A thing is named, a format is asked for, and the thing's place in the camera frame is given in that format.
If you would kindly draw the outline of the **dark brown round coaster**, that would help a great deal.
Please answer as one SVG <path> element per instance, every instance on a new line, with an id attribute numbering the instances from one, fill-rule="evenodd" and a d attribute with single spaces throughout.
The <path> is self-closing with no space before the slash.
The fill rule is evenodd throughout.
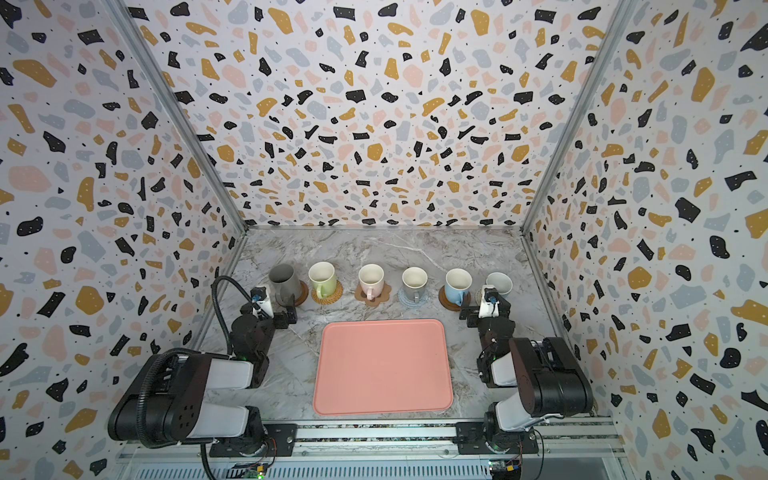
<path id="1" fill-rule="evenodd" d="M 440 288 L 438 299 L 440 304 L 447 310 L 458 312 L 462 306 L 471 304 L 471 292 L 469 290 L 457 290 L 449 285 Z"/>
<path id="2" fill-rule="evenodd" d="M 307 284 L 304 281 L 301 281 L 300 286 L 301 286 L 301 294 L 295 301 L 296 307 L 301 306 L 309 296 L 309 287 L 307 286 Z"/>

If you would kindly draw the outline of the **white mug blue handle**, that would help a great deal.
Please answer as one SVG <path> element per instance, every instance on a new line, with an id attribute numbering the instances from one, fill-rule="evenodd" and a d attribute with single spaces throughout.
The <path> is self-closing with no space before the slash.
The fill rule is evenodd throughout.
<path id="1" fill-rule="evenodd" d="M 465 297 L 470 293 L 473 283 L 471 274 L 462 268 L 453 268 L 446 273 L 444 295 L 446 300 L 461 306 Z"/>

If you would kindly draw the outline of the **brown paw print coaster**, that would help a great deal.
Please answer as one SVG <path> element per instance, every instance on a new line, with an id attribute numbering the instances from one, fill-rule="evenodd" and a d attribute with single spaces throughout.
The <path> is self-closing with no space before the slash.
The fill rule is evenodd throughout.
<path id="1" fill-rule="evenodd" d="M 378 297 L 375 297 L 373 300 L 368 300 L 367 296 L 362 290 L 362 287 L 358 285 L 355 290 L 354 298 L 368 307 L 376 308 L 390 300 L 391 292 L 391 286 L 388 283 L 384 283 L 382 293 Z"/>

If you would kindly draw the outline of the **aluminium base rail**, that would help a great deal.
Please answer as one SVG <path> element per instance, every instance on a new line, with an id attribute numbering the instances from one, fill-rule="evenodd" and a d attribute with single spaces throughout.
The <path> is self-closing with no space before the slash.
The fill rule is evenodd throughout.
<path id="1" fill-rule="evenodd" d="M 601 417 L 548 420 L 488 446 L 478 419 L 286 420 L 253 456 L 216 445 L 147 450 L 128 445 L 118 479 L 631 479 L 613 423 Z"/>

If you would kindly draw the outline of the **pink rectangular tray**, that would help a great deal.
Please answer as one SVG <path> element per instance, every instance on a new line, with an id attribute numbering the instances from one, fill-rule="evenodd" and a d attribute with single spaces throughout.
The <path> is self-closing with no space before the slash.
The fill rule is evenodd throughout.
<path id="1" fill-rule="evenodd" d="M 313 397 L 317 414 L 444 411 L 453 399 L 439 320 L 335 322 L 324 328 Z"/>

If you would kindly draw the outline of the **grey blue round coaster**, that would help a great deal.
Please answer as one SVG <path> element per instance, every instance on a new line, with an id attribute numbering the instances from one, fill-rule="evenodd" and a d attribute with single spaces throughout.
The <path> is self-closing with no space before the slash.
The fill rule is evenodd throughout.
<path id="1" fill-rule="evenodd" d="M 427 292 L 423 292 L 418 300 L 411 300 L 407 296 L 407 291 L 405 288 L 402 288 L 398 291 L 398 299 L 402 305 L 404 305 L 408 309 L 418 309 L 423 306 L 425 306 L 429 301 L 429 295 Z"/>

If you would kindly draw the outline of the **light blue mug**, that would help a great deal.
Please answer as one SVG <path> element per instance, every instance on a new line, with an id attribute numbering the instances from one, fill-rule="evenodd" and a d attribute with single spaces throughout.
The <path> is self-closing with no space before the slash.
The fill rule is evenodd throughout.
<path id="1" fill-rule="evenodd" d="M 485 284 L 493 286 L 505 299 L 509 297 L 514 287 L 512 279 L 503 272 L 491 272 L 486 277 Z"/>

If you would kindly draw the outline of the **white mug pink handle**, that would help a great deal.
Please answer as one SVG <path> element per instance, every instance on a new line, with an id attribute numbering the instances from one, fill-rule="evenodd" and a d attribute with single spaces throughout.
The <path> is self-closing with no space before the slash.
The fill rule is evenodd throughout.
<path id="1" fill-rule="evenodd" d="M 378 264 L 366 264 L 359 270 L 358 281 L 364 298 L 374 301 L 382 294 L 384 288 L 384 270 Z"/>

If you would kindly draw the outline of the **white mug green handle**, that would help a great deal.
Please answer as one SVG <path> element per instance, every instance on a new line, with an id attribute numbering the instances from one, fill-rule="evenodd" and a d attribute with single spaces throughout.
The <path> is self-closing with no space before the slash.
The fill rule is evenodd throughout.
<path id="1" fill-rule="evenodd" d="M 317 299 L 328 299 L 335 293 L 337 289 L 336 270 L 330 262 L 320 261 L 313 264 L 309 268 L 308 275 Z"/>

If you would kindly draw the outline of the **white mug grey handle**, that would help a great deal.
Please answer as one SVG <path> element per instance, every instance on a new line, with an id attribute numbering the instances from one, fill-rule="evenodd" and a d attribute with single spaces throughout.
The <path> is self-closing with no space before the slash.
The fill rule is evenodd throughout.
<path id="1" fill-rule="evenodd" d="M 403 297 L 414 304 L 424 299 L 426 285 L 428 283 L 427 272 L 420 267 L 409 267 L 402 274 Z"/>

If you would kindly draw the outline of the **grey metal mug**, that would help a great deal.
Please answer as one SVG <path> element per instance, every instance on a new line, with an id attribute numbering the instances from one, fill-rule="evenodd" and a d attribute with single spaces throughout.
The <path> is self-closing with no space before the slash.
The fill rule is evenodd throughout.
<path id="1" fill-rule="evenodd" d="M 269 272 L 269 280 L 275 287 L 276 301 L 281 306 L 298 306 L 303 287 L 295 269 L 290 264 L 279 264 Z"/>

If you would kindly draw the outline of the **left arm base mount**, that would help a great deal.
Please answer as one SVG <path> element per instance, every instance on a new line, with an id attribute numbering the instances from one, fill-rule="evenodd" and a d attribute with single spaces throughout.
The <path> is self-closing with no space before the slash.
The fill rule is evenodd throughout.
<path id="1" fill-rule="evenodd" d="M 213 458 L 257 459 L 259 457 L 290 457 L 297 439 L 295 423 L 267 423 L 253 432 L 236 438 L 225 438 L 213 444 L 209 455 Z"/>

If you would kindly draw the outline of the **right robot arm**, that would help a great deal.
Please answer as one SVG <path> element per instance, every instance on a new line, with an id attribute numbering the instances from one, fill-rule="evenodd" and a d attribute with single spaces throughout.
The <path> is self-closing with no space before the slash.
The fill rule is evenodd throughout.
<path id="1" fill-rule="evenodd" d="M 482 287 L 477 306 L 468 295 L 462 298 L 459 318 L 478 331 L 481 342 L 480 380 L 511 393 L 492 403 L 482 421 L 456 424 L 461 455 L 536 453 L 536 425 L 592 410 L 591 386 L 567 343 L 560 337 L 517 337 L 510 314 L 511 304 L 491 285 Z"/>

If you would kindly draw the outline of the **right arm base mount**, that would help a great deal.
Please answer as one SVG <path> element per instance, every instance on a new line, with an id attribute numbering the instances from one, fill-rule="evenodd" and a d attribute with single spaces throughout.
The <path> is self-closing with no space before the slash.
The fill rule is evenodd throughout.
<path id="1" fill-rule="evenodd" d="M 539 452 L 532 432 L 505 432 L 486 422 L 457 422 L 453 443 L 460 455 L 518 455 Z"/>

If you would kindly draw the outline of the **woven tan round coaster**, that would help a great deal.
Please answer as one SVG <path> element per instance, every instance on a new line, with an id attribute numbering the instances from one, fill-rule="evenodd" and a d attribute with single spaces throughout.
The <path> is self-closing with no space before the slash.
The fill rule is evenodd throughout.
<path id="1" fill-rule="evenodd" d="M 311 297 L 314 302 L 320 305 L 331 305 L 337 302 L 343 295 L 343 286 L 336 280 L 334 284 L 324 282 L 317 284 L 311 291 Z"/>

